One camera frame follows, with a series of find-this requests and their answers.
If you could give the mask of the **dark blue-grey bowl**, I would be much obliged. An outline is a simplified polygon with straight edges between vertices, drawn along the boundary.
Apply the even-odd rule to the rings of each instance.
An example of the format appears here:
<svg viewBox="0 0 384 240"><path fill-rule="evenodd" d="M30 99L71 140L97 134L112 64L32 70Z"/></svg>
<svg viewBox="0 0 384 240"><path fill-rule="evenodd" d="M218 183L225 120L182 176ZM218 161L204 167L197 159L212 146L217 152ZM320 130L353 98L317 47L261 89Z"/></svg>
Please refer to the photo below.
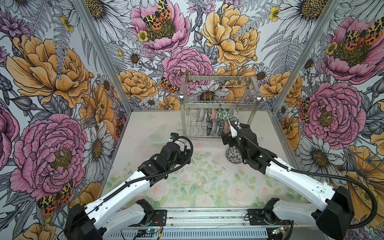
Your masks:
<svg viewBox="0 0 384 240"><path fill-rule="evenodd" d="M204 109L204 108L200 108L198 110L198 119L197 119L197 123L199 124L202 124L202 123L206 123L207 122L207 109Z"/></svg>

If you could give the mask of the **dark leaf pattern bowl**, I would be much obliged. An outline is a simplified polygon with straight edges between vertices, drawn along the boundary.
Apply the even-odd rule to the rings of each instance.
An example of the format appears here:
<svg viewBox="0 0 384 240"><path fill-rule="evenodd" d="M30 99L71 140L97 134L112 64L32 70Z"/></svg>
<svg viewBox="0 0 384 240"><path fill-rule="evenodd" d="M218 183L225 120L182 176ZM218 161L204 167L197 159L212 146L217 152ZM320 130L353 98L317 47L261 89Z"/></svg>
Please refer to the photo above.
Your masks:
<svg viewBox="0 0 384 240"><path fill-rule="evenodd" d="M230 132L230 124L228 121L218 121L218 136L221 137L223 134Z"/></svg>

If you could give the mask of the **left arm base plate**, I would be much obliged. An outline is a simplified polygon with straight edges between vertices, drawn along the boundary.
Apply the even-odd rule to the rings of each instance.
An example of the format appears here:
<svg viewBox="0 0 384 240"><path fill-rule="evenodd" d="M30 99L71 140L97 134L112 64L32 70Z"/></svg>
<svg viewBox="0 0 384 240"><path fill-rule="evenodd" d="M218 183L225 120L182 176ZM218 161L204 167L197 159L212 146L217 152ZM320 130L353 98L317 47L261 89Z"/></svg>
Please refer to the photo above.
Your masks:
<svg viewBox="0 0 384 240"><path fill-rule="evenodd" d="M149 213L145 213L144 218L137 224L131 224L129 227L159 227L165 226L167 222L167 210L153 210Z"/></svg>

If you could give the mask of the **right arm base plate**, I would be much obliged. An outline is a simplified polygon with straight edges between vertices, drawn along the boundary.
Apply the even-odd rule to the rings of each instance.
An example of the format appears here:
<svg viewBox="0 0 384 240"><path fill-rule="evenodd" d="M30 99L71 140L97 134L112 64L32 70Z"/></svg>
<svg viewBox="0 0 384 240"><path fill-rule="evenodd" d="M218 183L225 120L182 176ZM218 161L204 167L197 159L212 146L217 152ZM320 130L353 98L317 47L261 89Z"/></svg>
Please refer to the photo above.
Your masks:
<svg viewBox="0 0 384 240"><path fill-rule="evenodd" d="M292 223L289 220L281 220L272 211L265 211L264 209L247 209L247 213L244 216L244 220L248 221L251 226L290 226Z"/></svg>

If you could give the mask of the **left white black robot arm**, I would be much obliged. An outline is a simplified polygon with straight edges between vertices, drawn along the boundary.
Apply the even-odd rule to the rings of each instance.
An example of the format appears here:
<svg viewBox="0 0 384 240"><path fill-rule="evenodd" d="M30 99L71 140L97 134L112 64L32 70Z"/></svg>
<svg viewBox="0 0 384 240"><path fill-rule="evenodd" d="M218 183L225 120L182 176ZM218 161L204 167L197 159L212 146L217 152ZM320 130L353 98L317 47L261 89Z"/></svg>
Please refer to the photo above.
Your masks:
<svg viewBox="0 0 384 240"><path fill-rule="evenodd" d="M112 192L84 207L80 204L72 207L62 231L66 239L101 240L125 227L148 225L154 219L154 208L146 200L138 200L127 209L123 206L189 164L193 152L194 146L189 138L173 135L159 154L143 162Z"/></svg>

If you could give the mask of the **green leaf pattern bowl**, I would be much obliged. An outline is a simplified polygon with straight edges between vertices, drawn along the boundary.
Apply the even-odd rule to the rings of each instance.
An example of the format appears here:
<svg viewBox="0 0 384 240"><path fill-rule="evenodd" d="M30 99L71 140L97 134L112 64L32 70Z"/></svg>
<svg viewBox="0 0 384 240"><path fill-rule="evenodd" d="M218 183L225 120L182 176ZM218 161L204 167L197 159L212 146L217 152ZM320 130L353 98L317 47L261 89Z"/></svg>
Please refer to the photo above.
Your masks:
<svg viewBox="0 0 384 240"><path fill-rule="evenodd" d="M217 110L217 121L228 121L231 118L230 112L227 109L218 109Z"/></svg>

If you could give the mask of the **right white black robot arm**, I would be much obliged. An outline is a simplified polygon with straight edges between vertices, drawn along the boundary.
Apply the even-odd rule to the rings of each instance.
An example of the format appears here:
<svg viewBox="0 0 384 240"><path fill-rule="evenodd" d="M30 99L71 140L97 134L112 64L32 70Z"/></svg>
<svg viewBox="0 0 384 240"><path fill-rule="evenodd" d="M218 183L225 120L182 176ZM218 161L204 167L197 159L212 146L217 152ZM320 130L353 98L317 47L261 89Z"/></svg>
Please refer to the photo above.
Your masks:
<svg viewBox="0 0 384 240"><path fill-rule="evenodd" d="M257 136L249 125L239 123L236 117L229 119L230 132L222 135L224 145L236 147L243 163L252 169L272 177L307 199L307 204L288 203L271 198L263 208L265 222L294 221L317 226L328 237L342 240L354 217L351 195L339 187L321 183L284 162L276 154L261 148Z"/></svg>

